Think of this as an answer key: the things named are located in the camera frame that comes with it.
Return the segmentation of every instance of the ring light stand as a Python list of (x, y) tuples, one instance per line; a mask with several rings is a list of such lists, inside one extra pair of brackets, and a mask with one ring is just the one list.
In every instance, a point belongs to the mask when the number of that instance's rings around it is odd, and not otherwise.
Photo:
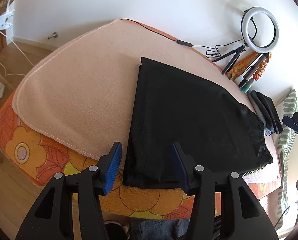
[[(249, 21), (252, 20), (253, 16), (258, 13), (266, 14), (274, 25), (274, 37), (273, 37), (272, 41), (264, 47), (257, 46), (255, 44), (254, 40), (248, 34)], [(217, 62), (217, 61), (219, 61), (223, 58), (226, 58), (226, 57), (230, 56), (231, 54), (235, 53), (235, 55), (232, 57), (230, 62), (227, 64), (227, 66), (222, 71), (223, 75), (225, 75), (234, 66), (234, 64), (238, 60), (240, 54), (242, 54), (242, 52), (244, 52), (246, 50), (246, 47), (250, 47), (255, 52), (259, 52), (262, 54), (272, 51), (273, 48), (278, 43), (278, 38), (279, 38), (278, 22), (277, 22), (276, 18), (268, 10), (261, 8), (261, 7), (251, 7), (250, 9), (245, 11), (243, 18), (241, 19), (241, 34), (243, 35), (244, 45), (241, 45), (239, 48), (234, 49), (234, 50), (226, 53), (225, 55), (213, 60), (213, 62)]]

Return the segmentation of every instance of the baseboard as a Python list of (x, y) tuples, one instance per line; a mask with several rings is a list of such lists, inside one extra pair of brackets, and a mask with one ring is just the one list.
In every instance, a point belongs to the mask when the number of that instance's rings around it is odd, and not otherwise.
[(43, 49), (48, 49), (51, 51), (55, 51), (57, 49), (56, 46), (53, 46), (51, 44), (46, 44), (46, 43), (41, 43), (41, 42), (37, 42), (37, 41), (31, 41), (31, 40), (26, 40), (26, 39), (22, 39), (22, 38), (18, 38), (18, 37), (12, 37), (13, 41), (17, 41), (17, 42), (22, 42), (25, 44), (29, 44), (29, 45), (33, 45), (33, 46), (37, 46)]

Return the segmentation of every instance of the white power strip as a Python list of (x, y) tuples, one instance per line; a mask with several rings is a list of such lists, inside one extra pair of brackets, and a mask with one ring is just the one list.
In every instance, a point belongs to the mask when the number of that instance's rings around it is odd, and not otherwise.
[(4, 95), (4, 89), (5, 89), (5, 85), (0, 83), (0, 98), (2, 98)]

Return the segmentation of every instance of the folded clothes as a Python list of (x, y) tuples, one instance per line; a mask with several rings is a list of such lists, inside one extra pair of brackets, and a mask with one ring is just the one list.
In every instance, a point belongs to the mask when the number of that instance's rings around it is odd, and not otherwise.
[(179, 187), (170, 146), (213, 172), (253, 171), (273, 158), (262, 121), (223, 87), (178, 68), (141, 58), (123, 183)]
[(268, 135), (272, 135), (274, 132), (276, 134), (280, 134), (283, 131), (283, 127), (281, 125), (278, 113), (271, 98), (263, 95), (262, 93), (256, 92), (255, 90), (250, 92), (250, 97), (253, 100), (253, 102), (250, 102), (252, 104), (254, 103), (257, 105), (256, 108), (253, 105), (256, 114), (259, 116), (259, 118), (261, 118), (260, 116), (263, 116), (265, 118), (266, 135), (267, 133)]

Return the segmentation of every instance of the silver screw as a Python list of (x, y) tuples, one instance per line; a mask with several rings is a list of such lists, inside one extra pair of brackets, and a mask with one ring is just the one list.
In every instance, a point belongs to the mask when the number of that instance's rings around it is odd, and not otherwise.
[(205, 167), (202, 166), (202, 165), (197, 165), (197, 166), (195, 167), (195, 169), (196, 169), (197, 171), (204, 171), (204, 170), (205, 170)]
[(239, 174), (237, 172), (235, 172), (235, 171), (232, 172), (230, 175), (231, 175), (231, 177), (233, 177), (235, 179), (239, 178)]
[(62, 176), (63, 176), (62, 172), (57, 172), (57, 173), (54, 175), (54, 177), (55, 177), (56, 179), (60, 179), (60, 178), (62, 178)]
[(98, 170), (98, 166), (96, 165), (92, 165), (89, 167), (89, 171), (97, 171)]

